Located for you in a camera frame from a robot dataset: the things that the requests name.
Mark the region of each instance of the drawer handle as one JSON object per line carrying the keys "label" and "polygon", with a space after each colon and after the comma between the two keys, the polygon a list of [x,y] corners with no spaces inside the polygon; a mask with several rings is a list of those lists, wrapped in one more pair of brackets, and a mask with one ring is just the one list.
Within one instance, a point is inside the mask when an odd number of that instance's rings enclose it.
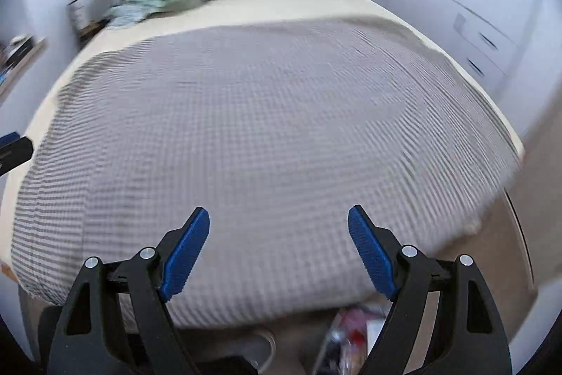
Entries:
{"label": "drawer handle", "polygon": [[481,32],[479,32],[479,34],[480,34],[480,38],[486,43],[486,45],[488,45],[490,48],[493,48],[494,50],[497,50],[496,44],[494,42],[488,39],[488,37],[486,37]]}
{"label": "drawer handle", "polygon": [[477,73],[479,73],[479,74],[482,75],[483,77],[485,76],[485,75],[484,75],[484,72],[482,72],[482,71],[478,68],[478,66],[477,66],[476,64],[474,64],[474,63],[473,63],[470,59],[468,59],[468,58],[467,58],[466,60],[468,61],[468,64],[470,64],[470,67],[472,67]]}

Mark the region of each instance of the drawer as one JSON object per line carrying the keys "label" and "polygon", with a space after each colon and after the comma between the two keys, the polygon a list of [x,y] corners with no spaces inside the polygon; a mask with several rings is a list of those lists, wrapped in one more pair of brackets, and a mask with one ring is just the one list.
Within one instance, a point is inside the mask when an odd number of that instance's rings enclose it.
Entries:
{"label": "drawer", "polygon": [[494,97],[495,90],[504,78],[504,73],[484,53],[467,40],[461,40],[451,56],[490,97]]}
{"label": "drawer", "polygon": [[453,27],[502,71],[508,70],[516,45],[500,31],[468,11],[457,15]]}

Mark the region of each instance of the black object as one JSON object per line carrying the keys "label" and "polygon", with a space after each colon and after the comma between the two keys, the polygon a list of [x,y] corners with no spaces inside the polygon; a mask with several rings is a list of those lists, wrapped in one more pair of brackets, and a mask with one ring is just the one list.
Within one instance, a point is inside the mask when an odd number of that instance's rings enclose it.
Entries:
{"label": "black object", "polygon": [[358,222],[388,256],[390,272],[379,272],[379,276],[389,276],[398,289],[360,375],[404,373],[430,291],[440,291],[433,335],[424,365],[410,374],[511,374],[508,340],[499,312],[470,256],[440,261],[424,256],[415,247],[401,247],[390,231],[374,226],[361,206],[355,206],[349,212],[349,229],[371,275],[372,259],[364,254],[373,253],[365,249],[370,243],[365,241],[366,235],[354,231]]}
{"label": "black object", "polygon": [[[80,270],[61,312],[47,365],[48,375],[255,374],[240,358],[197,367],[165,307],[180,292],[209,231],[209,214],[196,208],[182,229],[130,260],[104,264],[91,257]],[[118,293],[129,294],[149,369],[137,366],[125,333]]]}
{"label": "black object", "polygon": [[541,346],[518,372],[519,375],[550,374],[562,371],[562,312]]}
{"label": "black object", "polygon": [[51,343],[54,338],[54,330],[57,327],[58,319],[62,311],[63,307],[50,305],[41,312],[41,316],[39,317],[37,344],[39,346],[39,360],[43,369],[47,368],[49,353],[51,352]]}
{"label": "black object", "polygon": [[2,375],[38,375],[38,367],[29,359],[10,334],[0,316],[0,373]]}
{"label": "black object", "polygon": [[0,137],[0,176],[29,161],[33,155],[33,143],[17,132]]}
{"label": "black object", "polygon": [[16,67],[20,61],[29,53],[35,46],[33,37],[27,37],[17,45],[10,45],[6,48],[6,62],[4,64],[6,70]]}

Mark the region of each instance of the wooden shelf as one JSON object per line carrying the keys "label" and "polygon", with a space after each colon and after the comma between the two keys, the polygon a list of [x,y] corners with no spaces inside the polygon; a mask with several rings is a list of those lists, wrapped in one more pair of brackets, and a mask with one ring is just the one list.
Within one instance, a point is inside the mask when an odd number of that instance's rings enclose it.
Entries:
{"label": "wooden shelf", "polygon": [[6,100],[12,88],[16,85],[16,83],[18,83],[25,71],[33,65],[46,46],[46,39],[39,40],[29,53],[27,53],[23,59],[18,62],[18,65],[8,71],[6,79],[0,85],[0,104]]}
{"label": "wooden shelf", "polygon": [[16,283],[18,282],[18,277],[16,277],[13,272],[12,269],[9,268],[6,264],[0,263],[0,266],[2,267],[2,273],[7,276],[10,280],[15,281]]}

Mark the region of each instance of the bedside table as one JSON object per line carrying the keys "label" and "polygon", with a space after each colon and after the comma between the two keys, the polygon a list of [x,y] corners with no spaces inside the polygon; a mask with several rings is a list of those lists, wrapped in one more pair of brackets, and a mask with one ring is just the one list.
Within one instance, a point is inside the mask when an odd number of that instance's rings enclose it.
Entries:
{"label": "bedside table", "polygon": [[116,5],[117,0],[72,0],[68,3],[68,15],[82,50],[109,23],[105,13]]}

